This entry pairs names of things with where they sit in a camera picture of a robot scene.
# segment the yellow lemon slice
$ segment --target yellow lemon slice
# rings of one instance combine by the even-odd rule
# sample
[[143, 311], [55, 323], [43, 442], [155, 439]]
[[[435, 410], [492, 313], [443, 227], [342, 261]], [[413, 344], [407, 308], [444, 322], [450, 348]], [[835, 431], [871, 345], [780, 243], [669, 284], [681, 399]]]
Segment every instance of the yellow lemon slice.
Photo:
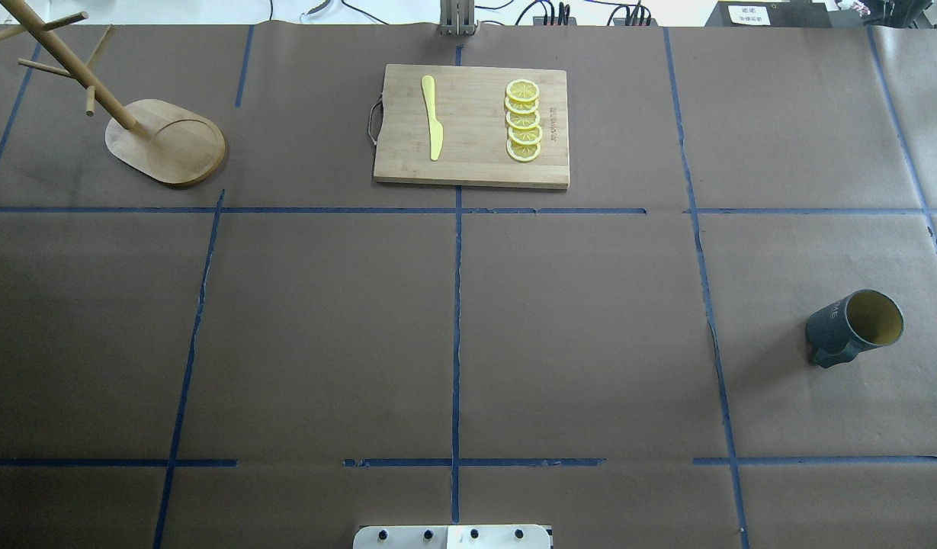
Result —
[[515, 112], [515, 114], [530, 114], [530, 112], [535, 112], [539, 108], [539, 100], [531, 103], [519, 103], [519, 101], [505, 98], [505, 108], [509, 112]]
[[531, 160], [535, 160], [535, 157], [539, 156], [540, 149], [539, 143], [535, 143], [535, 145], [519, 145], [519, 143], [514, 142], [514, 140], [507, 139], [505, 140], [505, 150], [513, 160], [530, 162]]
[[505, 94], [506, 97], [518, 103], [530, 103], [539, 97], [539, 86], [531, 80], [513, 80], [505, 87]]
[[528, 130], [509, 128], [509, 139], [518, 145], [535, 145], [542, 140], [542, 127], [537, 126]]
[[515, 112], [506, 112], [505, 122], [517, 130], [530, 130], [539, 125], [539, 113], [530, 112], [530, 114], [515, 114]]

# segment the yellow knife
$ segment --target yellow knife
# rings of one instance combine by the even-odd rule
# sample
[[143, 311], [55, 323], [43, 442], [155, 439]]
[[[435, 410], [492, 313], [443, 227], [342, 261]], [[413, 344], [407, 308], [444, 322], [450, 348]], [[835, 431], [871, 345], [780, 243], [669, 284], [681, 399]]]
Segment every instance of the yellow knife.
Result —
[[420, 78], [420, 91], [424, 92], [424, 104], [427, 107], [427, 129], [431, 135], [431, 160], [441, 155], [444, 143], [444, 128], [434, 112], [434, 76], [425, 74]]

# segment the blue mug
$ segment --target blue mug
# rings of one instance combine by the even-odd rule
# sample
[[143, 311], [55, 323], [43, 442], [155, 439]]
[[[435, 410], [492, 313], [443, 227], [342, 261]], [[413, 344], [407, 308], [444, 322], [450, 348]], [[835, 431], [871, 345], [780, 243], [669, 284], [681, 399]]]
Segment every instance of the blue mug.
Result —
[[810, 315], [810, 361], [821, 368], [854, 361], [859, 352], [892, 345], [904, 330], [905, 319], [892, 298], [856, 291]]

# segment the cutting board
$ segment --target cutting board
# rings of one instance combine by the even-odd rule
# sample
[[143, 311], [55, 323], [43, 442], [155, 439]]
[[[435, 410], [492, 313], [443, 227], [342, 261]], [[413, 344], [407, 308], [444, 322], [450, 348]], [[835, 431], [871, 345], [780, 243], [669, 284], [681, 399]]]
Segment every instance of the cutting board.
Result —
[[[434, 77], [444, 145], [430, 159], [427, 110], [420, 89]], [[518, 78], [539, 84], [541, 154], [530, 162], [505, 150], [505, 87]], [[388, 65], [383, 77], [383, 124], [377, 138], [374, 181], [485, 187], [570, 186], [566, 72], [485, 66]]]

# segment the wooden stand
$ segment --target wooden stand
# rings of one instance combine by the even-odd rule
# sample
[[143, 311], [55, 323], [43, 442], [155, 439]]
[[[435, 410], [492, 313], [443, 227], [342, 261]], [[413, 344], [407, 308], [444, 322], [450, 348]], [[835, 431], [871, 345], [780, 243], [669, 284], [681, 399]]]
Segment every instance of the wooden stand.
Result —
[[23, 31], [30, 32], [64, 69], [28, 59], [18, 59], [18, 63], [72, 78], [82, 84], [87, 93], [85, 114], [95, 114], [95, 102], [98, 101], [112, 115], [113, 119], [106, 128], [105, 142], [117, 159], [175, 187], [195, 184], [217, 170], [227, 145], [214, 122], [160, 100], [136, 101], [124, 107], [92, 73], [92, 67], [112, 35], [112, 25], [106, 29], [88, 62], [82, 63], [54, 33], [54, 29], [85, 20], [88, 15], [84, 11], [46, 24], [25, 0], [0, 2], [21, 24], [21, 27], [0, 31], [0, 41]]

